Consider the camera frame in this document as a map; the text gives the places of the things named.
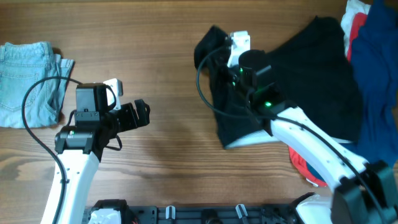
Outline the black shorts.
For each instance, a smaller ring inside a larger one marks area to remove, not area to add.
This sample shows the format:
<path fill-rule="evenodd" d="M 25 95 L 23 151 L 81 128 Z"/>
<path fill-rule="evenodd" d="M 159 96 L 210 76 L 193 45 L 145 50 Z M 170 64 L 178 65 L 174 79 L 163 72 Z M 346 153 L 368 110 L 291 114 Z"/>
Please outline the black shorts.
<path fill-rule="evenodd" d="M 356 142 L 362 123 L 362 96 L 354 80 L 353 68 L 344 53 L 344 32 L 332 17 L 315 17 L 304 30 L 279 48 L 266 53 L 261 66 L 271 65 L 278 87 L 289 100 L 329 136 Z M 227 34 L 213 26 L 195 47 L 194 63 L 221 47 Z M 245 115 L 243 100 L 223 83 L 221 76 L 210 75 L 213 105 L 229 114 Z M 278 140 L 261 134 L 248 119 L 234 119 L 215 113 L 217 134 L 225 149 Z"/>

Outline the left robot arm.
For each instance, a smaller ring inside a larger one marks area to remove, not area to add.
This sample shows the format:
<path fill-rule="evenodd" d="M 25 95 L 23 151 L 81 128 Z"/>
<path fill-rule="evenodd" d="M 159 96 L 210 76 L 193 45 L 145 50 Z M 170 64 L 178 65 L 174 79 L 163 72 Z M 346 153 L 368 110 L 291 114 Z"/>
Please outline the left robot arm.
<path fill-rule="evenodd" d="M 122 81 L 84 83 L 76 87 L 73 125 L 55 137 L 56 168 L 42 223 L 81 223 L 93 177 L 103 151 L 119 133 L 150 123 L 143 100 L 121 104 Z"/>

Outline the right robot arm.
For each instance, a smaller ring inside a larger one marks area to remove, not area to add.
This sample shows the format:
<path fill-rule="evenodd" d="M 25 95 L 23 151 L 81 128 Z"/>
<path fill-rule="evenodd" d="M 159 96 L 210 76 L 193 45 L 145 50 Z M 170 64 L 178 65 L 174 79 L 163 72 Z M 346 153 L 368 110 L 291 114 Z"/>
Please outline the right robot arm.
<path fill-rule="evenodd" d="M 292 147 L 323 178 L 331 196 L 311 194 L 294 208 L 301 223 L 395 223 L 397 185 L 392 170 L 379 161 L 345 149 L 315 125 L 301 108 L 287 101 L 276 82 L 267 80 L 262 108 L 255 105 L 257 79 L 270 67 L 261 67 L 258 50 L 229 49 L 222 73 L 233 90 L 244 97 L 244 117 L 272 137 Z"/>

